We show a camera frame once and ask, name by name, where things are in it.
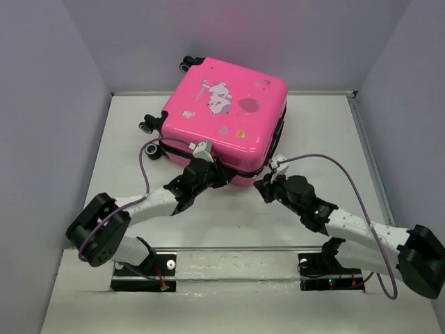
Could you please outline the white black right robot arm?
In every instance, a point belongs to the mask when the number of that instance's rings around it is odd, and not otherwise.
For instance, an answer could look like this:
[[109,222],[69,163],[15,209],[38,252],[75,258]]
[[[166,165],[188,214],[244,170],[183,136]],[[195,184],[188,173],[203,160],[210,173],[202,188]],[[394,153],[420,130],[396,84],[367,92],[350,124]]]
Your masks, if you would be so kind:
[[387,274],[427,299],[444,286],[444,245],[429,228],[411,229],[368,222],[322,200],[306,177],[267,174],[254,182],[264,202],[278,201],[310,231],[324,234],[321,267],[329,273],[364,269]]

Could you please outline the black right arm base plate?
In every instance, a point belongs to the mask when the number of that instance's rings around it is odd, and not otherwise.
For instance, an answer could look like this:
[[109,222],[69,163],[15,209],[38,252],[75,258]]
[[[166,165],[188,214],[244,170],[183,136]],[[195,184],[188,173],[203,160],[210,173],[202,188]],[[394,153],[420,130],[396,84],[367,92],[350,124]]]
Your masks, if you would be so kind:
[[310,291],[366,291],[360,269],[343,268],[337,260],[322,253],[299,253],[296,269],[300,275],[300,289]]

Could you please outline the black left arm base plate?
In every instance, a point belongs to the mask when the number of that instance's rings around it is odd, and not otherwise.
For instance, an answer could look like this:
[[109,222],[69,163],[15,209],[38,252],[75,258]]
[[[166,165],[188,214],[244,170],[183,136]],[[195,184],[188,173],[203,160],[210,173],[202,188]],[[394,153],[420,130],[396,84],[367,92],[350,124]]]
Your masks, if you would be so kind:
[[177,254],[159,252],[147,271],[128,264],[115,263],[110,288],[114,292],[173,293],[177,290]]

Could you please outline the pink suitcase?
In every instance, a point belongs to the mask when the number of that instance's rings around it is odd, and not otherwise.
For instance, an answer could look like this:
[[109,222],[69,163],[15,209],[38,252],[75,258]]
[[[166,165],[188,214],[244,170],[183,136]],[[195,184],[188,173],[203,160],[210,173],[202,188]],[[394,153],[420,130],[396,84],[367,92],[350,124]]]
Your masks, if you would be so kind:
[[232,184],[250,186],[274,155],[286,114],[288,86],[278,77],[211,57],[185,56],[184,78],[159,117],[145,115],[139,128],[161,139],[162,154],[185,166],[189,143],[210,141],[211,153],[235,171]]

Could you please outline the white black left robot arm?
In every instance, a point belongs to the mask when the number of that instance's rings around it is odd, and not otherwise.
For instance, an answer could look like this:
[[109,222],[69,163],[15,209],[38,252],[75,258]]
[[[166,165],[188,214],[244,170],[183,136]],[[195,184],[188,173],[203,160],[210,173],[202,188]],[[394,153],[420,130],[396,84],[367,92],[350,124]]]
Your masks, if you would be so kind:
[[235,175],[235,170],[219,159],[193,158],[181,175],[143,196],[112,198],[107,193],[97,194],[70,224],[65,236],[78,250],[79,259],[92,267],[112,261],[148,277],[157,263],[156,251],[142,237],[127,237],[128,228],[153,218],[178,215],[202,192],[228,185]]

